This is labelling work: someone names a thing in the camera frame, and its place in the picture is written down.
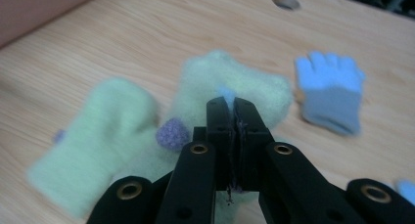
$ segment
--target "light blue glove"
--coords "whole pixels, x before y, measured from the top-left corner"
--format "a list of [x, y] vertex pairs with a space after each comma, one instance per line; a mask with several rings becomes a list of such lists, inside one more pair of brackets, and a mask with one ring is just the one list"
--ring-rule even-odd
[[302, 116], [342, 135], [360, 132], [358, 112], [365, 74], [351, 57], [310, 52], [296, 59]]
[[401, 196], [415, 205], [415, 183], [409, 180], [400, 180], [397, 183], [397, 190]]

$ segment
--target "glove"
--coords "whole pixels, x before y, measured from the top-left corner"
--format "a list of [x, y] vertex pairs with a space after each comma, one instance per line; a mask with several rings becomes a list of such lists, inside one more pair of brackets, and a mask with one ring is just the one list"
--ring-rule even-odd
[[365, 74], [351, 57], [310, 52], [296, 59], [304, 95], [302, 117], [342, 135], [360, 133], [358, 112]]
[[155, 147], [156, 111], [153, 97], [136, 84], [102, 82], [57, 134], [57, 144], [27, 171], [28, 182], [73, 217], [85, 217], [113, 176], [144, 148]]
[[415, 183], [404, 179], [397, 183], [397, 190], [401, 196], [415, 205]]
[[159, 145], [180, 151], [195, 126], [206, 125], [207, 101], [223, 96], [232, 110], [235, 97], [253, 102], [265, 125], [273, 128], [288, 114], [292, 90], [285, 76], [246, 67], [221, 50], [189, 59], [183, 66], [178, 92], [162, 127]]

